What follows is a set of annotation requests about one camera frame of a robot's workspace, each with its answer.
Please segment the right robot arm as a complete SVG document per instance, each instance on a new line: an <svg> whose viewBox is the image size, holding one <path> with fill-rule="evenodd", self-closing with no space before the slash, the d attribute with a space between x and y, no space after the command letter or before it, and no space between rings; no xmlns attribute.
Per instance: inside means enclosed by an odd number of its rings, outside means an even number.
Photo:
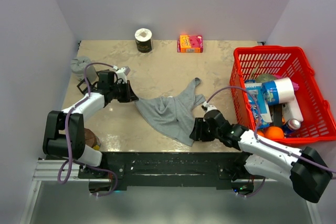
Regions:
<svg viewBox="0 0 336 224"><path fill-rule="evenodd" d="M251 174L282 182L312 203L319 202L333 177L314 148L294 148L258 136L243 125L230 124L217 109L195 119L190 138L202 142L217 139L241 151L243 157L234 165L237 177Z"/></svg>

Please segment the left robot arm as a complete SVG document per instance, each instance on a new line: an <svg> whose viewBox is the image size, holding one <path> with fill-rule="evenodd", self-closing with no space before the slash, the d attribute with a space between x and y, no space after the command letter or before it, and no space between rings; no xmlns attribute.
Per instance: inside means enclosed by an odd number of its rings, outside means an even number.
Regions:
<svg viewBox="0 0 336 224"><path fill-rule="evenodd" d="M102 161L102 153L85 141L85 121L105 108L112 100L120 103L137 101L127 75L128 67L97 72L98 81L80 90L84 97L74 105L47 115L43 152L46 155L72 159L90 166L97 178L108 174L109 165Z"/></svg>

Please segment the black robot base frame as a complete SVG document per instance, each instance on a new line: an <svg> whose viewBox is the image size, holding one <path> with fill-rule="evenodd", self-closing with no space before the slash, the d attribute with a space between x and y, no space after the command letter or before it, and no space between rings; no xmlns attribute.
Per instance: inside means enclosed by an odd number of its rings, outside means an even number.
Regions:
<svg viewBox="0 0 336 224"><path fill-rule="evenodd" d="M131 186L215 187L250 195L258 176L243 170L244 156L235 152L169 153L104 152L100 170L80 167L78 177L89 180L91 192Z"/></svg>

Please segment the grey sleeveless shirt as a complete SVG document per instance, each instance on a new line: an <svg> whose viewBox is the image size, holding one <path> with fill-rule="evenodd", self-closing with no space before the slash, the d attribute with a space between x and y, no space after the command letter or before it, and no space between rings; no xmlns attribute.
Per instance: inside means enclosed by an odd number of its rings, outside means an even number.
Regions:
<svg viewBox="0 0 336 224"><path fill-rule="evenodd" d="M195 93L201 82L200 78L194 78L177 96L140 98L135 105L146 122L157 132L192 146L194 141L190 134L195 122L193 110L205 102L203 94Z"/></svg>

